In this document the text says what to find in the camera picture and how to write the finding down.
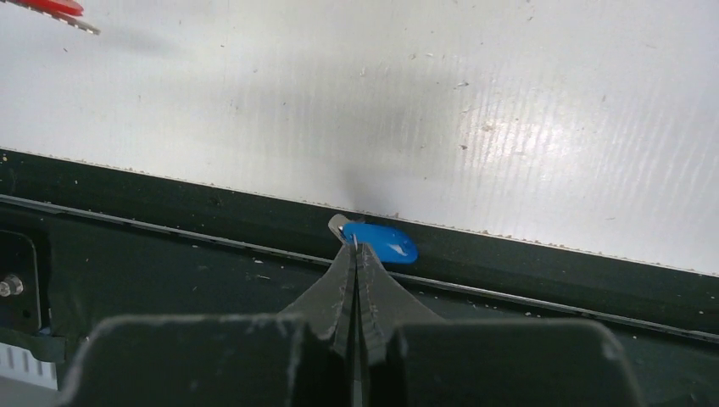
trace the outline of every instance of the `red object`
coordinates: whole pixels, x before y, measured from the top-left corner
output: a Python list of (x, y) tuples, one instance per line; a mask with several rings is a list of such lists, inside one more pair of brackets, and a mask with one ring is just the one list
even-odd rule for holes
[(79, 3), (73, 2), (72, 0), (21, 0), (21, 2), (39, 9), (75, 17), (81, 16), (84, 11)]

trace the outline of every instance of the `black frame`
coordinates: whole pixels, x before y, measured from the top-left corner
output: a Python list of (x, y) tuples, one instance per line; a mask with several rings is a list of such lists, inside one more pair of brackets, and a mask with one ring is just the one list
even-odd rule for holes
[[(58, 363), (64, 385), (68, 362), (101, 321), (118, 315), (226, 315), (276, 313), (326, 273), (323, 259), (263, 253), (214, 237), (128, 220), (88, 218), (52, 205), (0, 202), (0, 222), (45, 237), (51, 252), (46, 271), (52, 305), (49, 332), (28, 335), (0, 329), (0, 342), (29, 349)], [(453, 293), (395, 275), (426, 307), (452, 321), (567, 317), (545, 306), (517, 304), (476, 293)], [(633, 365), (647, 400), (709, 397), (719, 400), (719, 353), (715, 343), (605, 322)]]
[[(326, 227), (335, 209), (8, 150), (0, 154), (0, 195), (323, 259), (339, 249)], [(420, 248), (415, 264), (390, 271), (719, 334), (719, 300), (714, 299), (719, 277), (365, 218), (407, 232)]]

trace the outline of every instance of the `blue object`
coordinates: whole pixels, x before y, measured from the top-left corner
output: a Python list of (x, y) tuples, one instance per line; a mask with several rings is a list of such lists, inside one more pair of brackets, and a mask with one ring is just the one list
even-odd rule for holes
[(367, 243), (382, 263), (412, 264), (417, 260), (417, 247), (406, 233), (393, 227), (368, 223), (348, 223), (342, 234), (348, 243)]

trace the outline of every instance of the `black edge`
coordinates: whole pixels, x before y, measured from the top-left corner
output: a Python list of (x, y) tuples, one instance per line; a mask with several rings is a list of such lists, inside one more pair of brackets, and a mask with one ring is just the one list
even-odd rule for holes
[[(0, 194), (325, 259), (339, 249), (326, 226), (335, 209), (6, 150), (0, 155)], [(366, 219), (406, 231), (420, 248), (415, 264), (390, 271), (719, 334), (717, 277)]]

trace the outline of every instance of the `black surface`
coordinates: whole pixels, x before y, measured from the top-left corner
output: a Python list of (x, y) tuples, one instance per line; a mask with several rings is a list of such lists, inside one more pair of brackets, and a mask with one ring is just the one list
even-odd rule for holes
[(390, 349), (404, 385), (382, 391), (399, 405), (644, 405), (621, 346), (592, 321), (407, 325)]
[[(331, 259), (335, 210), (0, 150), (0, 193)], [(719, 333), (719, 277), (399, 220), (420, 259), (391, 271)]]
[(92, 332), (58, 406), (339, 406), (338, 376), (297, 317), (115, 317)]
[(445, 321), (384, 270), (371, 246), (360, 244), (356, 257), (362, 338), (372, 367), (386, 359), (387, 342), (399, 322), (441, 326)]
[(0, 228), (0, 281), (16, 276), (22, 283), (19, 294), (0, 297), (0, 327), (34, 333), (42, 328), (40, 289), (35, 246), (32, 240), (16, 231)]
[(349, 248), (343, 247), (312, 287), (295, 299), (280, 315), (303, 314), (312, 332), (321, 340), (332, 341), (336, 351), (346, 353), (354, 294), (354, 269)]
[[(17, 338), (0, 330), (0, 342), (10, 338), (37, 345), (29, 348), (42, 360), (61, 362), (63, 352), (70, 360), (90, 330), (110, 316), (278, 312), (325, 272), (324, 267), (310, 263), (2, 205), (0, 220), (44, 233), (52, 245), (53, 336), (18, 334)], [(451, 320), (563, 316), (428, 287), (412, 286), (410, 291)], [(626, 350), (650, 403), (697, 393), (719, 404), (715, 346), (625, 326), (609, 327)], [(54, 348), (42, 346), (42, 341)], [(63, 377), (61, 364), (61, 383)]]

